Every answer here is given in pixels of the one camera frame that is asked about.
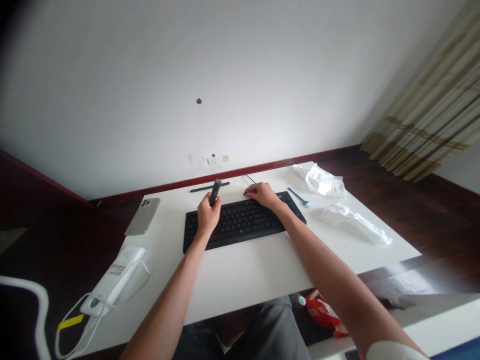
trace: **black keyboard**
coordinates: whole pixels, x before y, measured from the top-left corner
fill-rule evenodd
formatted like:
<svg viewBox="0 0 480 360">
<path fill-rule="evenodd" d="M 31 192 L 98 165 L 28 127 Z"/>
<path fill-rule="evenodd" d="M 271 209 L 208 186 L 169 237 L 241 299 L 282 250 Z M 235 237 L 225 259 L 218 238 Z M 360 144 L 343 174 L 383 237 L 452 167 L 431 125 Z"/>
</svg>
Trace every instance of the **black keyboard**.
<svg viewBox="0 0 480 360">
<path fill-rule="evenodd" d="M 287 191 L 278 192 L 276 195 L 288 205 L 301 221 L 307 223 Z M 184 254 L 192 244 L 198 228 L 197 211 L 187 212 L 183 235 Z M 211 234 L 210 240 L 208 240 L 206 249 L 215 249 L 284 231 L 284 226 L 273 211 L 253 199 L 223 204 L 220 210 L 220 220 Z"/>
</svg>

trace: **striped curtain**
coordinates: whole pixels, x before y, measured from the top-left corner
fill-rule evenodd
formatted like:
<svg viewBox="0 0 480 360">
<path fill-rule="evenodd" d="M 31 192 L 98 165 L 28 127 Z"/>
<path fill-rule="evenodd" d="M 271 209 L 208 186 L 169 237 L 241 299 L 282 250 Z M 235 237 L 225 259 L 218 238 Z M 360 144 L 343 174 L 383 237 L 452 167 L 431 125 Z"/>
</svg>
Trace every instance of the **striped curtain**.
<svg viewBox="0 0 480 360">
<path fill-rule="evenodd" d="M 480 138 L 480 4 L 363 143 L 414 183 Z"/>
</svg>

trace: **plastic bag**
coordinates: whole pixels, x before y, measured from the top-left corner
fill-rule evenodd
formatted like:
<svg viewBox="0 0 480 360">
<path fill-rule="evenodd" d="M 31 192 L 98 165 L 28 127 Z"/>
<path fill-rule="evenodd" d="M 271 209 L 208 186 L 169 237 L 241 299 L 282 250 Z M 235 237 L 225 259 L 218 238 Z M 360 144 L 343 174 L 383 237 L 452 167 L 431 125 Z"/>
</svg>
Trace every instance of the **plastic bag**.
<svg viewBox="0 0 480 360">
<path fill-rule="evenodd" d="M 370 221 L 356 212 L 352 212 L 348 206 L 337 202 L 332 206 L 325 207 L 320 212 L 320 220 L 330 226 L 342 228 L 349 233 L 378 246 L 387 246 L 392 238 L 385 231 L 373 225 Z"/>
<path fill-rule="evenodd" d="M 324 328 L 335 329 L 333 336 L 343 338 L 349 335 L 347 329 L 340 321 L 337 314 L 328 305 L 318 290 L 308 294 L 306 300 L 306 309 L 310 314 L 311 320 Z"/>
<path fill-rule="evenodd" d="M 331 173 L 318 167 L 317 164 L 313 164 L 311 168 L 293 165 L 293 171 L 305 180 L 312 192 L 335 198 L 345 198 L 347 196 L 343 178 L 341 176 L 333 176 Z"/>
</svg>

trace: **white desk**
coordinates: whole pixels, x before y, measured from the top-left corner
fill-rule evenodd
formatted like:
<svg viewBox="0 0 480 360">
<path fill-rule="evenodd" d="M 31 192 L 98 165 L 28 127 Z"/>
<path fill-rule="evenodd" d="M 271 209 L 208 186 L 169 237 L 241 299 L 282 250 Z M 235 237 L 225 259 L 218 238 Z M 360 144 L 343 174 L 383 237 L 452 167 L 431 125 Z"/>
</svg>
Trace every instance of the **white desk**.
<svg viewBox="0 0 480 360">
<path fill-rule="evenodd" d="M 318 220 L 319 209 L 333 204 L 337 199 L 310 192 L 307 184 L 290 166 L 254 173 L 250 177 L 256 182 L 270 183 L 276 193 L 291 187 L 302 198 L 311 202 L 313 207 L 305 208 L 300 200 L 292 196 L 308 227 L 356 274 L 420 255 L 351 194 L 342 202 L 392 237 L 393 242 L 389 247 L 377 247 L 321 223 Z M 222 180 L 230 182 L 230 185 L 220 188 L 219 193 L 224 204 L 244 200 L 243 192 L 252 183 L 246 176 Z M 161 199 L 152 224 L 145 235 L 126 237 L 123 244 L 146 248 L 143 259 L 150 269 L 150 280 L 132 299 L 121 303 L 122 299 L 128 298 L 135 287 L 142 284 L 145 279 L 142 266 L 135 270 L 119 298 L 118 302 L 121 304 L 102 319 L 86 353 L 110 348 L 130 340 L 184 256 L 182 248 L 185 214 L 196 210 L 206 193 L 206 191 L 190 193 L 190 189 L 208 185 L 211 183 L 144 197 Z M 286 232 L 207 250 L 193 287 L 185 324 L 311 287 L 312 283 Z"/>
</svg>

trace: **gray pants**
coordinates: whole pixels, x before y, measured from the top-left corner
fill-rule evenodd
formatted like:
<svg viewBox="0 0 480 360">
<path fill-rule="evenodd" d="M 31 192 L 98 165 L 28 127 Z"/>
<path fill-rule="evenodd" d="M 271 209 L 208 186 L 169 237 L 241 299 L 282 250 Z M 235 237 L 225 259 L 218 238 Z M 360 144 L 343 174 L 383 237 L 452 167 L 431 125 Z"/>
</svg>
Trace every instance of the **gray pants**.
<svg viewBox="0 0 480 360">
<path fill-rule="evenodd" d="M 248 309 L 240 359 L 310 359 L 288 296 Z M 178 341 L 174 360 L 223 359 L 214 331 L 203 324 L 187 325 Z"/>
</svg>

